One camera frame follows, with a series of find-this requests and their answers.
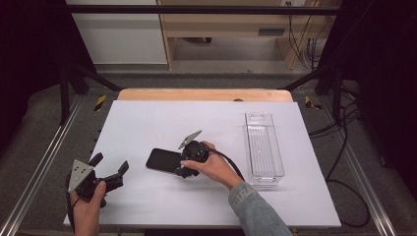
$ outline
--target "white table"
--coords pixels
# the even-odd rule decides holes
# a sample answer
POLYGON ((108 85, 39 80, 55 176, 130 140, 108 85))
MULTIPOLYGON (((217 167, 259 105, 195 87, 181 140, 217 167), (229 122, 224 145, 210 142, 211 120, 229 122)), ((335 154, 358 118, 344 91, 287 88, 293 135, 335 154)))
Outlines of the white table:
POLYGON ((178 150, 198 130, 247 175, 245 112, 272 113, 285 176, 276 191, 260 192, 290 227, 337 227, 339 219, 295 102, 114 101, 92 155, 104 159, 98 177, 114 174, 124 160, 124 187, 110 192, 100 224, 142 228, 230 228, 239 220, 228 191, 204 174, 183 179, 147 169, 153 148, 178 150))

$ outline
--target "smartphone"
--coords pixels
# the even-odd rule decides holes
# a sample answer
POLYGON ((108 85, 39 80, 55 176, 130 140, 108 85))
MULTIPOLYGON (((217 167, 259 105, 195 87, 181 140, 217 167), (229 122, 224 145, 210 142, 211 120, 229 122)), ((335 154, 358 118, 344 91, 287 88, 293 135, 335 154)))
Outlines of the smartphone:
POLYGON ((180 161, 183 159, 179 152, 154 148, 150 153, 146 166, 149 169, 175 173, 175 170, 181 166, 180 161))

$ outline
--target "transparent organizer bin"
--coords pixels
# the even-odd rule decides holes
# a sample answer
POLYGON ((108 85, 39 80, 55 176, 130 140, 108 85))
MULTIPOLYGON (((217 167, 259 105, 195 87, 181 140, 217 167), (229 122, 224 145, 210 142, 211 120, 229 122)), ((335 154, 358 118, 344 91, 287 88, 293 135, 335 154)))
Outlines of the transparent organizer bin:
POLYGON ((284 176, 272 114, 245 113, 245 140, 249 183, 257 188, 274 188, 284 176))

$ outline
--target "denim sleeve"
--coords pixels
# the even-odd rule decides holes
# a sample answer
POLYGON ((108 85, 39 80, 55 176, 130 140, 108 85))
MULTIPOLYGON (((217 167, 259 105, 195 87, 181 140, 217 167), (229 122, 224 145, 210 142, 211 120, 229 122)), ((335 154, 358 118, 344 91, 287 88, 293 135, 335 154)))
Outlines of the denim sleeve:
POLYGON ((272 206, 250 184, 242 182, 234 186, 229 203, 246 236, 292 235, 272 206))

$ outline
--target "hand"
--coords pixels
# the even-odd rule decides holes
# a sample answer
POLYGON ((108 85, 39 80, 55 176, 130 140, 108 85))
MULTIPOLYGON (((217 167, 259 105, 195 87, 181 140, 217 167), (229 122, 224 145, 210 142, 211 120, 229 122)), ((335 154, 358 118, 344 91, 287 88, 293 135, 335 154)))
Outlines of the hand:
POLYGON ((74 206, 73 212, 76 236, 98 235, 100 204, 105 196, 105 188, 106 185, 104 181, 98 183, 89 203, 80 199, 75 191, 71 193, 71 205, 74 206))
MULTIPOLYGON (((213 144, 206 141, 203 143, 208 148, 215 149, 213 144)), ((213 152, 209 153, 208 160, 204 163, 194 160, 183 160, 181 164, 206 174, 210 179, 223 184, 229 190, 243 181, 224 160, 223 156, 213 152)))

